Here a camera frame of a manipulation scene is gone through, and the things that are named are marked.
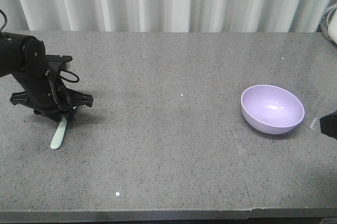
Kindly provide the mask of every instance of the curtain fold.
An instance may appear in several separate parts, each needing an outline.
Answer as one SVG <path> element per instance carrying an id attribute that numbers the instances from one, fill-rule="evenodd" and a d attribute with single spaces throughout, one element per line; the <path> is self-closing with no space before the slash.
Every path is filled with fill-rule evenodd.
<path id="1" fill-rule="evenodd" d="M 330 0 L 0 0 L 7 30 L 315 32 Z"/>

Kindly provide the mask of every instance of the bowl rim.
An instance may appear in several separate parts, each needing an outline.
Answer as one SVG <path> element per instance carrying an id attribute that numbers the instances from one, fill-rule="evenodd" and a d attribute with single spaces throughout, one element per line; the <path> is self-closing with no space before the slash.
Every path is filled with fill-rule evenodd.
<path id="1" fill-rule="evenodd" d="M 294 123 L 294 124 L 291 124 L 291 125 L 289 125 L 289 126 L 275 126 L 275 125 L 271 125 L 271 124 L 268 124 L 268 123 L 264 123 L 263 121 L 256 119 L 255 116 L 251 115 L 251 114 L 247 111 L 247 109 L 245 108 L 245 106 L 244 106 L 244 104 L 243 104 L 243 100 L 242 100 L 242 99 L 243 99 L 244 94 L 245 94 L 249 89 L 252 89 L 252 88 L 255 88 L 255 87 L 258 87 L 258 86 L 269 86 L 269 87 L 273 87 L 273 88 L 278 88 L 278 89 L 281 89 L 281 90 L 283 90 L 283 91 L 289 93 L 291 96 L 293 96 L 293 97 L 300 103 L 300 105 L 301 105 L 301 108 L 302 108 L 302 117 L 301 117 L 301 119 L 300 119 L 298 122 L 296 122 L 296 123 Z M 251 87 L 247 88 L 245 91 L 243 91 L 243 93 L 242 93 L 242 95 L 241 95 L 241 106 L 242 106 L 242 108 L 245 110 L 245 112 L 246 112 L 250 117 L 252 117 L 254 120 L 256 120 L 256 121 L 258 121 L 258 122 L 260 122 L 260 123 L 262 123 L 262 124 L 264 124 L 264 125 L 266 125 L 266 126 L 270 126 L 270 127 L 274 127 L 274 128 L 290 128 L 290 127 L 297 126 L 299 123 L 302 122 L 302 120 L 304 119 L 304 116 L 305 116 L 304 106 L 303 106 L 302 102 L 300 101 L 300 99 L 298 99 L 293 93 L 289 92 L 288 90 L 286 90 L 286 89 L 284 89 L 284 88 L 281 88 L 281 87 L 279 87 L 279 86 L 273 86 L 273 85 L 255 85 L 255 86 L 251 86 Z"/>

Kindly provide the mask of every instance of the black object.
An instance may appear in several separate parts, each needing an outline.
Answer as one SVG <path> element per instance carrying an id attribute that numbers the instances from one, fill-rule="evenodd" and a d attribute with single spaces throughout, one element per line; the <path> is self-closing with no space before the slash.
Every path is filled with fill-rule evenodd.
<path id="1" fill-rule="evenodd" d="M 337 111 L 320 119 L 321 132 L 337 139 Z"/>
<path id="2" fill-rule="evenodd" d="M 43 41 L 34 36 L 2 33 L 0 28 L 0 77 L 12 74 L 25 91 L 13 93 L 12 104 L 32 108 L 37 115 L 54 121 L 65 117 L 71 121 L 74 108 L 92 107 L 93 97 L 65 87 L 63 80 L 76 83 L 80 78 L 66 69 L 73 58 L 63 55 L 46 55 Z M 61 76 L 67 72 L 76 77 L 69 80 Z"/>

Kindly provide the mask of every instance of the lavender plastic bowl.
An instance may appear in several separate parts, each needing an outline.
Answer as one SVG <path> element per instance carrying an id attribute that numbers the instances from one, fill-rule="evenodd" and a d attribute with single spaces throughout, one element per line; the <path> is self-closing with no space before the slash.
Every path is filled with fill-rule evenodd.
<path id="1" fill-rule="evenodd" d="M 272 135 L 286 133 L 304 118 L 304 107 L 291 92 L 277 86 L 257 85 L 241 96 L 244 118 L 255 129 Z"/>

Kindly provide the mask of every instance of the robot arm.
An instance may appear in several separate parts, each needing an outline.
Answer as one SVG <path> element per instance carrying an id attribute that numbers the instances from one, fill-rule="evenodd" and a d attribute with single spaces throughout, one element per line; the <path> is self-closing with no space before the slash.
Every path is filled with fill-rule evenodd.
<path id="1" fill-rule="evenodd" d="M 13 93 L 10 101 L 34 109 L 34 113 L 54 121 L 65 117 L 73 119 L 74 108 L 91 107 L 93 97 L 65 87 L 63 80 L 76 83 L 80 79 L 66 69 L 71 56 L 46 55 L 45 46 L 34 36 L 1 32 L 0 28 L 0 77 L 12 74 L 25 91 Z M 68 72 L 76 77 L 69 80 L 61 76 Z"/>

